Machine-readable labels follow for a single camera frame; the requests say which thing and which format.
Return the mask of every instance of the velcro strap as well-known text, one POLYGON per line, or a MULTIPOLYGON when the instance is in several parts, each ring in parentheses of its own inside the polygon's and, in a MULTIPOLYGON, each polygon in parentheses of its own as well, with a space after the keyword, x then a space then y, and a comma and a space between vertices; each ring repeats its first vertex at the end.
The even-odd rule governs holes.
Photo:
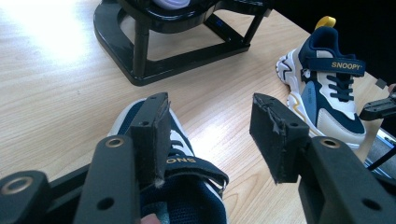
POLYGON ((344 73, 353 77, 363 77, 366 63, 356 59, 309 58, 308 68, 311 71, 344 73))
POLYGON ((228 176, 209 161, 192 156, 172 156, 166 160, 165 179, 175 175, 198 175, 225 187, 228 176))

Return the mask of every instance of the navy blue sneaker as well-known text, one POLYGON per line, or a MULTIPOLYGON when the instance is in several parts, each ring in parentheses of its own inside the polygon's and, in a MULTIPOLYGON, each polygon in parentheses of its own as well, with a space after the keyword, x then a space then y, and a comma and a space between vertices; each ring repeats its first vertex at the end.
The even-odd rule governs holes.
POLYGON ((280 80, 290 85, 288 107, 310 127, 310 136, 330 136, 359 148, 366 130, 357 113, 353 77, 363 77, 365 63, 343 55, 338 32, 321 26, 276 64, 280 80))
MULTIPOLYGON (((108 136, 126 134, 137 111, 145 102, 128 105, 116 119, 108 136)), ((171 115, 172 148, 167 159, 165 181, 140 192, 141 216, 156 214, 161 223, 228 223, 222 192, 228 176, 208 161, 194 156, 190 141, 175 113, 171 115)))

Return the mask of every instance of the wooden table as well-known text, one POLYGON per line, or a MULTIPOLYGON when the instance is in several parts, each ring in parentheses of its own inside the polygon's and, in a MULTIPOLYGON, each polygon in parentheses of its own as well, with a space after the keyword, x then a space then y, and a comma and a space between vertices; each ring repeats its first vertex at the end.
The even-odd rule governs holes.
MULTIPOLYGON (((92 15, 100 1, 7 1, 0 6, 0 178, 40 170, 49 180, 89 163, 95 145, 129 103, 167 91, 198 157, 225 171, 231 223, 304 223, 297 184, 276 186, 248 133, 252 95, 286 103, 277 59, 308 33, 276 11, 265 18, 248 52, 175 77, 133 86, 99 44, 92 15)), ((219 11, 244 34, 251 17, 219 11)), ((134 31, 125 20, 126 34, 134 31)), ((159 59, 220 40, 204 26, 177 35, 151 33, 149 57, 159 59)), ((358 110, 385 98, 367 75, 354 84, 358 110)), ((366 122, 364 160, 381 120, 366 122)))

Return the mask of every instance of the yellow heel tab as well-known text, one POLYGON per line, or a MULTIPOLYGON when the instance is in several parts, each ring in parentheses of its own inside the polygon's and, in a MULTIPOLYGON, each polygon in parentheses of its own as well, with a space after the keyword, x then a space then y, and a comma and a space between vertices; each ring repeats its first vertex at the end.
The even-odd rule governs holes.
POLYGON ((317 26, 315 27, 315 30, 318 29, 320 26, 334 27, 334 25, 335 25, 335 18, 330 17, 330 16, 325 16, 318 21, 317 26))

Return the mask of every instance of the sneaker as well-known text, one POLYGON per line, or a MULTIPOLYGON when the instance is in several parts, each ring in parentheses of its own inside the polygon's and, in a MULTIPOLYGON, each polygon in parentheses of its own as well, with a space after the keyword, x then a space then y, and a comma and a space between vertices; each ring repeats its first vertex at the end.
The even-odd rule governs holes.
MULTIPOLYGON (((126 134, 145 100, 128 105, 116 119, 108 136, 126 134)), ((160 187, 153 184, 141 190, 141 217, 154 213, 161 223, 228 223, 221 199, 228 176, 209 161, 194 156, 177 116, 172 109, 169 112, 172 148, 166 171, 171 174, 165 173, 165 181, 160 187)))
POLYGON ((310 127, 310 136, 330 136, 359 148, 366 130, 357 113, 353 77, 363 77, 365 63, 343 55, 338 33, 321 26, 276 64, 280 80, 290 85, 288 107, 310 127))

